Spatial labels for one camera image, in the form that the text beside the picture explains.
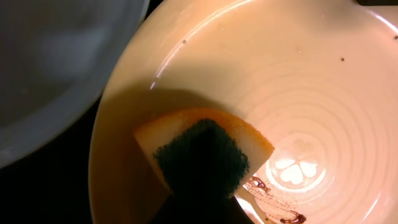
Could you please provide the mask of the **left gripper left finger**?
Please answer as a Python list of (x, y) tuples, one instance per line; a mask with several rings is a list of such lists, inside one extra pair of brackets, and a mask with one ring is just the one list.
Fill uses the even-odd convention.
[(155, 214), (149, 224), (184, 224), (186, 223), (187, 211), (185, 202), (181, 197), (169, 195), (163, 206)]

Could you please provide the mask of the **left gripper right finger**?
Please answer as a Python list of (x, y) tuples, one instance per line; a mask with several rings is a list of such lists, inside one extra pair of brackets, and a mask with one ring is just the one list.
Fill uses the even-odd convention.
[(235, 197), (225, 200), (222, 221), (224, 224), (253, 224)]

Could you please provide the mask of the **yellow green sponge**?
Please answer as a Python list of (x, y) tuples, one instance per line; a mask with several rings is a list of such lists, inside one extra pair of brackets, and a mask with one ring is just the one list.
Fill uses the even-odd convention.
[(162, 115), (133, 135), (156, 176), (179, 197), (230, 198), (274, 151), (246, 121), (209, 108)]

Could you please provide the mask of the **yellow plate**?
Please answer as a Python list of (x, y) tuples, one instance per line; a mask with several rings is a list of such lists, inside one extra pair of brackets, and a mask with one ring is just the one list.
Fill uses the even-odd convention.
[(397, 6), (353, 1), (164, 1), (119, 58), (91, 139), (95, 223), (147, 223), (168, 196), (132, 135), (211, 107), (274, 145), (238, 193), (254, 223), (397, 222)]

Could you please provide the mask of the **light blue plate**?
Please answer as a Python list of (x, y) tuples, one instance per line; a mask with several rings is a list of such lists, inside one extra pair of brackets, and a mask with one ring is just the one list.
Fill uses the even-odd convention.
[(148, 0), (1, 0), (1, 166), (57, 137), (100, 97)]

